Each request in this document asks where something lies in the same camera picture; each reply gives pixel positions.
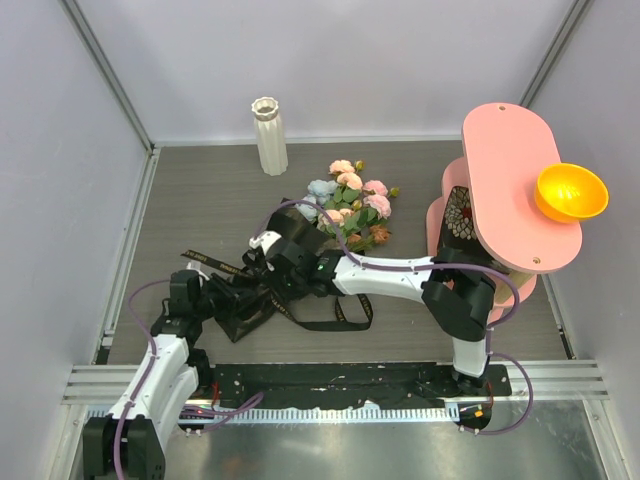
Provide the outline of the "black ribbon gold lettering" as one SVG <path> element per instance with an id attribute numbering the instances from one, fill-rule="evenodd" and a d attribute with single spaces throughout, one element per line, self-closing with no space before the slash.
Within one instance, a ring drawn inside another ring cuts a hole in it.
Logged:
<path id="1" fill-rule="evenodd" d="M 256 328 L 264 324 L 276 312 L 282 314 L 294 324 L 304 328 L 305 330 L 314 332 L 358 332 L 368 330 L 371 327 L 371 323 L 374 318 L 373 309 L 371 302 L 364 294 L 358 294 L 357 298 L 364 311 L 366 317 L 365 322 L 348 321 L 337 297 L 335 297 L 333 301 L 334 320 L 301 322 L 289 311 L 287 303 L 280 301 L 269 289 L 265 284 L 265 280 L 259 279 L 256 275 L 251 275 L 245 266 L 240 269 L 193 250 L 187 250 L 182 253 L 181 256 L 189 260 L 200 261 L 202 265 L 228 275 L 241 274 L 250 278 L 250 288 L 247 290 L 241 290 L 239 293 L 235 293 L 235 299 L 259 300 L 262 307 L 261 315 L 252 321 L 244 323 L 221 323 L 217 321 L 217 317 L 214 317 L 216 322 L 223 328 L 224 332 L 233 343 L 236 343 L 249 332 L 254 331 Z"/>

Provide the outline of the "black wrapping paper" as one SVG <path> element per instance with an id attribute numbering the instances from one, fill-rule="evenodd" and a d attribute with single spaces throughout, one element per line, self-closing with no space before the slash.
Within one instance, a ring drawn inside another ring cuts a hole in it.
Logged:
<path id="1" fill-rule="evenodd" d="M 337 264 L 338 251 L 333 238 L 318 230 L 293 207 L 284 207 L 273 213 L 267 230 L 279 233 L 281 238 L 294 242 L 318 257 L 315 270 L 309 278 L 309 294 L 340 298 L 341 294 L 329 285 L 326 272 L 328 266 Z"/>

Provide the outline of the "artificial flower bouquet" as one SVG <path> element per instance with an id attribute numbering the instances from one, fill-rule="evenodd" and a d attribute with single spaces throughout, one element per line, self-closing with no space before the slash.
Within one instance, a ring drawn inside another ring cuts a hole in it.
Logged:
<path id="1" fill-rule="evenodd" d="M 391 237 L 387 223 L 397 187 L 380 180 L 365 180 L 365 162 L 340 159 L 328 167 L 327 179 L 307 185 L 307 195 L 295 209 L 321 232 L 344 237 L 350 251 L 364 253 L 386 244 Z"/>

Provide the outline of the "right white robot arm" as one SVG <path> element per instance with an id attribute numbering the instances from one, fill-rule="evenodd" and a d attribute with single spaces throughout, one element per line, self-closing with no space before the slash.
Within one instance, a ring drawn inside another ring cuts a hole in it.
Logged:
<path id="1" fill-rule="evenodd" d="M 244 260 L 281 305 L 308 295 L 381 295 L 424 304 L 452 339 L 453 386 L 472 395 L 488 381 L 486 335 L 495 283 L 487 268 L 456 263 L 457 257 L 452 250 L 408 260 L 342 250 L 315 255 L 268 231 L 249 241 Z"/>

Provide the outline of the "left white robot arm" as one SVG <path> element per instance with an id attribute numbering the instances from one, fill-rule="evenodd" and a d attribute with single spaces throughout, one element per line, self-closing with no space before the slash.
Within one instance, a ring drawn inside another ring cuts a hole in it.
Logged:
<path id="1" fill-rule="evenodd" d="M 138 323 L 148 341 L 141 365 L 108 413 L 83 428 L 85 479 L 166 476 L 166 447 L 189 397 L 203 398 L 213 385 L 207 354 L 195 347 L 212 279 L 190 261 L 166 281 L 169 298 L 153 326 Z"/>

